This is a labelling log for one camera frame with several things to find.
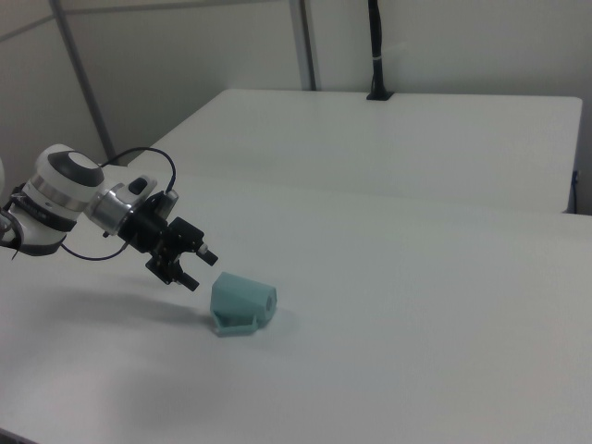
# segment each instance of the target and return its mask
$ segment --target black pole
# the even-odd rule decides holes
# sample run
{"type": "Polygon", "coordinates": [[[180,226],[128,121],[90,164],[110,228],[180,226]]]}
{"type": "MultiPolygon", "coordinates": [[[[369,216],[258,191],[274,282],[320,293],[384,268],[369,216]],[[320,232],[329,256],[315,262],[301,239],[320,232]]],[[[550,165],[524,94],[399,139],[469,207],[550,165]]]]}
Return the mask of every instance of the black pole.
{"type": "Polygon", "coordinates": [[[370,39],[372,40],[372,66],[374,77],[372,87],[366,97],[367,100],[387,101],[394,92],[388,92],[382,75],[382,24],[378,0],[368,0],[368,14],[370,16],[370,39]]]}

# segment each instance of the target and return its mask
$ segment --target white tabletop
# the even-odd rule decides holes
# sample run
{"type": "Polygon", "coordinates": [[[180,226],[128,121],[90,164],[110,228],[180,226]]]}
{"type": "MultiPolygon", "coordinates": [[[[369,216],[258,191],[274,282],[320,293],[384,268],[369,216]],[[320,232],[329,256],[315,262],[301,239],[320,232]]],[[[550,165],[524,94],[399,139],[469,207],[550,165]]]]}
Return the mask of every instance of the white tabletop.
{"type": "MultiPolygon", "coordinates": [[[[230,90],[155,147],[179,170],[329,191],[560,213],[582,101],[230,90]]],[[[130,164],[160,168],[157,154],[130,164]]]]}
{"type": "MultiPolygon", "coordinates": [[[[100,265],[0,251],[0,427],[42,444],[592,439],[587,217],[187,176],[176,188],[176,215],[220,256],[182,259],[196,293],[134,251],[100,265]],[[222,271],[277,287],[265,329],[211,332],[222,271]]],[[[86,220],[68,244],[118,246],[86,220]]]]}

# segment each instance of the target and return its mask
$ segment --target blue-green object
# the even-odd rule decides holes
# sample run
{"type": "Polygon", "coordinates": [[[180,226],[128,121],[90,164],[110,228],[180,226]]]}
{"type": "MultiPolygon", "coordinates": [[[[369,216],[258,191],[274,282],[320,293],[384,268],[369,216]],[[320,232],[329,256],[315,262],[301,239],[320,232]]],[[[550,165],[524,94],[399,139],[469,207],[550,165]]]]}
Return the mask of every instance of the blue-green object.
{"type": "Polygon", "coordinates": [[[212,286],[210,313],[219,335],[250,334],[269,322],[277,303],[274,287],[224,272],[212,286]]]}

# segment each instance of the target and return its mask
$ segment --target silver metal ring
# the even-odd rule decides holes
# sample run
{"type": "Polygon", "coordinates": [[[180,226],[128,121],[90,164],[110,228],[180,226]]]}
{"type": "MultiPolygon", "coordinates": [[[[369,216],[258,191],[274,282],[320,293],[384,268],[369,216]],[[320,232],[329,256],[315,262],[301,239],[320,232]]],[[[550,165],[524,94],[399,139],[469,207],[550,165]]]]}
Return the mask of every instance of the silver metal ring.
{"type": "Polygon", "coordinates": [[[81,212],[86,208],[88,203],[74,199],[62,191],[57,190],[52,185],[47,183],[41,176],[34,174],[31,178],[31,184],[37,189],[43,196],[59,206],[67,208],[71,211],[81,212]]]}

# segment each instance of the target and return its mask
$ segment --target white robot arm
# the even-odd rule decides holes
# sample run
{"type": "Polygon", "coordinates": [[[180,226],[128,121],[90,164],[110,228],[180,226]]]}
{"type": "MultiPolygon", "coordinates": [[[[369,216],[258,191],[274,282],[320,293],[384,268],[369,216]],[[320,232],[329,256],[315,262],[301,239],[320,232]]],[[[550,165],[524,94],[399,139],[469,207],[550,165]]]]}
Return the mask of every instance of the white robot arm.
{"type": "MultiPolygon", "coordinates": [[[[0,161],[0,192],[3,184],[0,161]]],[[[183,272],[181,254],[196,253],[209,265],[217,257],[208,251],[204,234],[189,222],[177,217],[168,224],[179,196],[173,190],[151,195],[155,186],[156,181],[144,175],[127,185],[107,183],[103,170],[87,156],[53,145],[0,210],[0,247],[34,256],[55,253],[84,212],[105,236],[117,235],[140,253],[149,253],[146,266],[163,282],[195,290],[199,283],[183,272]]]]}

